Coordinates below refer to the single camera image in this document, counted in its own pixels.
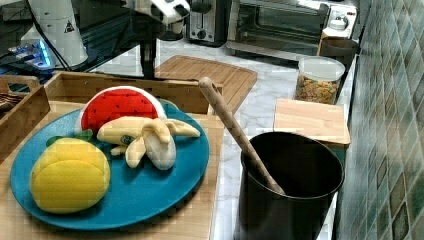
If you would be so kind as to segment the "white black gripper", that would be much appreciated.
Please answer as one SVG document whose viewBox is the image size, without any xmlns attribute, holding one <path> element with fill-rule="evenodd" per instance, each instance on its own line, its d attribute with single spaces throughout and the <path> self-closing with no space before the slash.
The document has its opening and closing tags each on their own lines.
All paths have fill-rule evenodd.
<svg viewBox="0 0 424 240">
<path fill-rule="evenodd" d="M 131 28 L 140 40 L 140 64 L 145 79 L 155 78 L 156 39 L 165 34 L 181 35 L 190 14 L 186 0 L 121 0 L 128 8 Z"/>
</svg>

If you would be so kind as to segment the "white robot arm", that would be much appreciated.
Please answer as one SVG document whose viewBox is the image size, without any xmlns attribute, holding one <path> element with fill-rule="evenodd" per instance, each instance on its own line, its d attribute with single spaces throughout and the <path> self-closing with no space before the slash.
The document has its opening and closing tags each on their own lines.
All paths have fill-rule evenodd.
<svg viewBox="0 0 424 240">
<path fill-rule="evenodd" d="M 29 8 L 33 27 L 23 41 L 38 39 L 46 52 L 53 54 L 49 63 L 68 70 L 88 59 L 80 31 L 76 25 L 72 0 L 23 0 Z M 155 77 L 157 39 L 172 25 L 180 33 L 184 19 L 190 14 L 187 0 L 120 0 L 130 11 L 130 23 L 140 34 L 140 63 L 143 76 Z"/>
</svg>

